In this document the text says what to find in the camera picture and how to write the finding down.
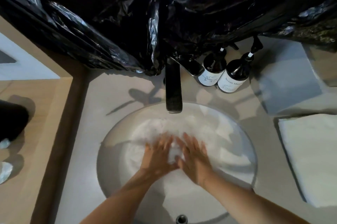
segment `sink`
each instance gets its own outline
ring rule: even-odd
[[[117,191],[140,167],[145,142],[169,131],[194,135],[206,143],[212,166],[226,179],[251,188],[257,170],[256,155],[247,134],[228,115],[196,103],[183,103],[183,111],[168,113],[165,103],[137,110],[108,132],[97,157],[97,177],[106,197]],[[181,155],[173,143],[169,161]],[[218,223],[226,210],[211,195],[175,170],[152,185],[136,213],[143,224],[171,224],[183,215],[188,223]]]

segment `bottle label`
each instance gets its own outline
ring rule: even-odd
[[[201,84],[206,85],[206,86],[212,86],[215,85],[219,78],[221,77],[223,72],[221,73],[211,73],[208,70],[205,69],[204,73],[202,73],[198,79]]]
[[[218,86],[222,91],[232,93],[235,92],[245,81],[246,79],[243,81],[238,81],[231,78],[226,71],[219,79]]]

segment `forearm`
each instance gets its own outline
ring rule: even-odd
[[[152,180],[137,173],[114,195],[107,198],[80,224],[129,224],[149,190]]]
[[[288,210],[226,181],[215,173],[205,180],[204,188],[240,224],[307,224]]]

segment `folded towel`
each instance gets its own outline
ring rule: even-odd
[[[314,207],[337,205],[337,116],[280,119],[279,128],[307,203]]]

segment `faucet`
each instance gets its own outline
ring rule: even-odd
[[[166,109],[169,113],[180,113],[183,111],[180,65],[193,77],[198,77],[205,71],[204,67],[196,60],[175,59],[167,56],[164,84],[166,87]]]

